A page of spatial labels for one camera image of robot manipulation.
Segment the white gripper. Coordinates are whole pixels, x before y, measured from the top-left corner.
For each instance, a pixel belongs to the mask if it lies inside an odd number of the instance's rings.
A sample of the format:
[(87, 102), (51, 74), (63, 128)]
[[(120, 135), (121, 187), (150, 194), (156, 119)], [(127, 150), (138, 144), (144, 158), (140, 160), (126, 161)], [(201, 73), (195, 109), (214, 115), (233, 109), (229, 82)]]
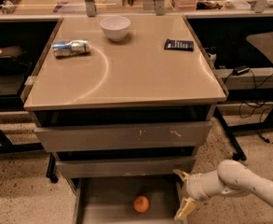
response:
[(220, 194), (220, 181), (216, 171), (190, 175), (183, 170), (174, 169), (182, 181), (186, 181), (186, 191), (191, 198), (182, 198), (180, 207), (175, 214), (175, 220), (186, 220), (196, 209), (196, 201), (207, 201), (213, 196)]

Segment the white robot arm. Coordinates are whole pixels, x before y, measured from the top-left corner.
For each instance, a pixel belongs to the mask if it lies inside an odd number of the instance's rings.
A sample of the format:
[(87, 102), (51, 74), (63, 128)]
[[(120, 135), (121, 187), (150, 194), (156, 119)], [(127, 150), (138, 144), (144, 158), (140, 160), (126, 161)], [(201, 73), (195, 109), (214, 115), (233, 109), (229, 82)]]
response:
[(238, 197), (253, 194), (273, 207), (273, 181), (263, 178), (238, 161), (221, 161), (216, 170), (190, 175), (174, 169), (184, 182), (186, 196), (182, 196), (174, 219), (186, 218), (195, 210), (198, 202), (214, 196)]

